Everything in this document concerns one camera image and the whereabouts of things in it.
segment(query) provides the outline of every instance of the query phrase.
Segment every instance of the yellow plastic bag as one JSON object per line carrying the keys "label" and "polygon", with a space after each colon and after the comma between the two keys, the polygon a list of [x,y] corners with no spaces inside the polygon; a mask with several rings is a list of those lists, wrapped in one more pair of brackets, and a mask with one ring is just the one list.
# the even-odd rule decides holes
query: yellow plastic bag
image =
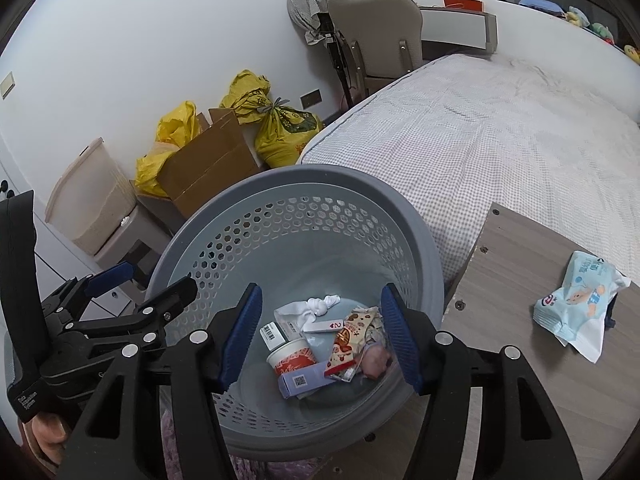
{"label": "yellow plastic bag", "polygon": [[240,124],[255,123],[264,117],[258,108],[271,106],[267,97],[270,89],[271,83],[265,76],[242,70],[232,81],[220,108],[233,108]]}
{"label": "yellow plastic bag", "polygon": [[270,168],[295,164],[306,144],[324,128],[311,112],[299,112],[277,100],[255,136],[255,151]]}
{"label": "yellow plastic bag", "polygon": [[151,151],[136,160],[136,187],[156,196],[167,196],[156,177],[164,162],[200,134],[196,105],[185,101],[162,117]]}

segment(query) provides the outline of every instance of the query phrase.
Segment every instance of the purple fabric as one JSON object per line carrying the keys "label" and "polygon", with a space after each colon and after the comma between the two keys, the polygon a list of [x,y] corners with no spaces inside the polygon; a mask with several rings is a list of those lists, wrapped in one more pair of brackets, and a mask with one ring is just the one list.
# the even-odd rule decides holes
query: purple fabric
{"label": "purple fabric", "polygon": [[[168,480],[182,480],[178,448],[175,443],[174,419],[169,411],[162,415],[160,427],[167,478]],[[230,458],[238,480],[306,480],[318,469],[321,463],[319,458],[298,462],[258,462],[237,456]]]}

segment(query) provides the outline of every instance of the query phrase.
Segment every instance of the wooden table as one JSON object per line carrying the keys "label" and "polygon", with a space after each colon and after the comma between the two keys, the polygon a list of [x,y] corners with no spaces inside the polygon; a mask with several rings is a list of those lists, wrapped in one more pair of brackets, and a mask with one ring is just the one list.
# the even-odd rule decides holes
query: wooden table
{"label": "wooden table", "polygon": [[[518,346],[558,410],[584,479],[594,480],[632,433],[632,440],[640,440],[640,431],[634,432],[640,418],[640,288],[632,284],[619,294],[613,311],[617,324],[605,333],[596,364],[571,346],[564,348],[531,314],[539,298],[561,285],[575,250],[582,248],[493,204],[466,269],[448,295],[442,330],[473,348]],[[472,477],[481,399],[481,389],[473,388],[459,480]],[[342,472],[344,478],[401,479],[426,402],[412,397],[373,441],[335,453],[314,478],[335,479]]]}

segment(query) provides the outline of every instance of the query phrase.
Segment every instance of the bed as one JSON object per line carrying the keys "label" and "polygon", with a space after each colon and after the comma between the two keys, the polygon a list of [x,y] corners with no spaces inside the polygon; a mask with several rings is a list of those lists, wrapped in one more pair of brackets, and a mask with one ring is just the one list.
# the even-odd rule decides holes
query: bed
{"label": "bed", "polygon": [[376,176],[418,210],[450,282],[492,202],[640,279],[640,131],[603,98],[520,60],[456,54],[323,130],[300,164]]}

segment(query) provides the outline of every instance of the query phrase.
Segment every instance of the red and white paper cup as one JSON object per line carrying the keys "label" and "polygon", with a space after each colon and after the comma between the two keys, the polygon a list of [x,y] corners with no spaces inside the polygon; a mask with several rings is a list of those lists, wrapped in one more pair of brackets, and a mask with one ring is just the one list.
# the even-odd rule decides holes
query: red and white paper cup
{"label": "red and white paper cup", "polygon": [[316,364],[316,358],[306,340],[300,338],[276,348],[267,357],[267,362],[280,377],[283,373]]}

